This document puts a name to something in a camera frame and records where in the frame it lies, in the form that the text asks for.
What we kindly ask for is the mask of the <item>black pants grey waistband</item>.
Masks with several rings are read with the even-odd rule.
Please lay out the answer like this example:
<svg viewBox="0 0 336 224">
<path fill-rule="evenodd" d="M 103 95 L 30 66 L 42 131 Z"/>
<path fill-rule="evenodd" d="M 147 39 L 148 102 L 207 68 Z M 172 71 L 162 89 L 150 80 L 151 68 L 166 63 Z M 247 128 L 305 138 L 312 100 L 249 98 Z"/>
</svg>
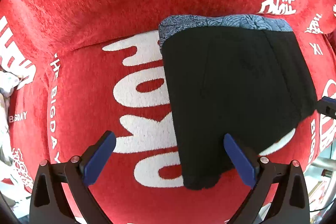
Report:
<svg viewBox="0 0 336 224">
<path fill-rule="evenodd" d="M 211 188 L 233 167 L 226 134 L 260 153 L 313 114 L 314 83 L 286 20 L 173 15 L 158 33 L 186 188 Z"/>
</svg>

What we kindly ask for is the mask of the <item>red blanket white lettering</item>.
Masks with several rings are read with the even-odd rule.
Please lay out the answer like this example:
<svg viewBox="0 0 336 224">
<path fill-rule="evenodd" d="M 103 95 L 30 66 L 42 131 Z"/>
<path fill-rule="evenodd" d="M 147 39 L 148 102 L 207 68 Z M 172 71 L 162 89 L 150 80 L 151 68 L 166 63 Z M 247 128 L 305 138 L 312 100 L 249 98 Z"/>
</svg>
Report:
<svg viewBox="0 0 336 224">
<path fill-rule="evenodd" d="M 226 223 L 248 193 L 232 167 L 211 188 L 184 186 L 159 24 L 173 15 L 259 15 L 291 26 L 317 100 L 335 97 L 335 0 L 1 0 L 9 154 L 33 191 L 40 162 L 67 162 L 105 131 L 116 147 L 89 189 L 114 223 Z M 316 110 L 257 153 L 307 167 L 335 139 Z"/>
</svg>

